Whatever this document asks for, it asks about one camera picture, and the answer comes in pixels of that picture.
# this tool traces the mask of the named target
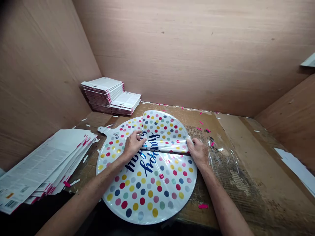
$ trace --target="right hand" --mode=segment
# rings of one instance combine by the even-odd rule
[[[197,167],[199,169],[202,167],[209,167],[209,151],[207,147],[197,138],[193,138],[192,141],[195,145],[187,139],[187,146]]]

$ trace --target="polka dot balloon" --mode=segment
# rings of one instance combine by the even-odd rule
[[[196,184],[197,167],[190,156],[181,155],[188,151],[189,136],[176,118],[150,110],[115,129],[98,130],[107,139],[96,174],[123,153],[126,138],[133,131],[141,130],[141,138],[147,138],[103,195],[112,212],[128,222],[149,225],[169,219],[184,207]]]

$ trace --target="plywood panel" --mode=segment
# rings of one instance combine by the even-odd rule
[[[144,101],[254,116],[315,50],[314,1],[73,2],[102,74]]]
[[[255,119],[315,175],[315,74]]]
[[[100,71],[71,1],[7,1],[0,20],[0,167],[9,170],[88,113]]]

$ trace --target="cardboard surface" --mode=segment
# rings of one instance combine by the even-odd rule
[[[199,138],[208,146],[211,156],[209,161],[214,173],[256,235],[265,235],[266,232],[267,234],[314,232],[313,201],[303,190],[304,185],[299,179],[296,179],[290,170],[279,165],[275,160],[276,156],[271,155],[270,149],[283,147],[255,120],[209,112],[200,114],[200,110],[150,103],[140,103],[131,117],[106,116],[106,119],[102,120],[103,114],[96,112],[90,116],[98,114],[99,124],[108,121],[102,126],[113,124],[112,127],[115,128],[150,109],[162,110],[175,116],[185,125],[192,138]],[[92,125],[92,120],[93,118],[84,122]],[[101,148],[106,137],[102,134],[98,137],[101,140],[97,146]],[[94,154],[88,157],[88,163],[82,163],[81,169],[76,171],[69,182],[81,179],[70,188],[72,192],[76,192],[95,176],[98,152],[96,148],[90,151]],[[202,203],[208,204],[209,208],[199,209],[198,205]],[[219,229],[211,199],[200,173],[197,175],[197,183],[190,200],[173,219]]]

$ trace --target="pink edge strip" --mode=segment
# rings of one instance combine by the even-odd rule
[[[198,206],[199,209],[208,209],[208,207],[209,206],[206,205],[206,204],[201,204],[201,205]]]

